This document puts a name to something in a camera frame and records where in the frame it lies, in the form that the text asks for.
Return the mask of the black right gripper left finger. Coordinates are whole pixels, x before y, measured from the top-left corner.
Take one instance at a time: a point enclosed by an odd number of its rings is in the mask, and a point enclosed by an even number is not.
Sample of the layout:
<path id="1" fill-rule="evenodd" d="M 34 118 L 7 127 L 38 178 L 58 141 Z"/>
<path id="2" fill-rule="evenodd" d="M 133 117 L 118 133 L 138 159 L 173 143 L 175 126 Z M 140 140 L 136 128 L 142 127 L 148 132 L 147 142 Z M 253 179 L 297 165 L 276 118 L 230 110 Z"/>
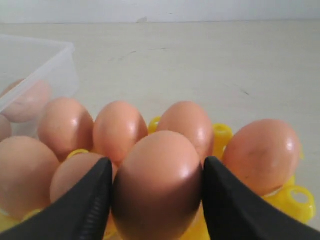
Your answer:
<path id="1" fill-rule="evenodd" d="M 1 233 L 2 240 L 101 240 L 110 214 L 113 167 L 107 157 L 64 196 Z"/>

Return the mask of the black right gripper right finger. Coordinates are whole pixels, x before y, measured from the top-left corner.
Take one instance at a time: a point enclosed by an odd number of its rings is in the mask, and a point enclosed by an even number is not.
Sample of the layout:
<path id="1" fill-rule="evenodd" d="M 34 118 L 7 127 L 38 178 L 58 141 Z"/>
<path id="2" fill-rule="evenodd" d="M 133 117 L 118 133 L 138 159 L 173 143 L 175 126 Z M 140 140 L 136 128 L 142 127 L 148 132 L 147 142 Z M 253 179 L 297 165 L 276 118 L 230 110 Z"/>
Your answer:
<path id="1" fill-rule="evenodd" d="M 214 156 L 204 161 L 202 206 L 212 240 L 318 240 L 320 233 L 253 193 Z"/>

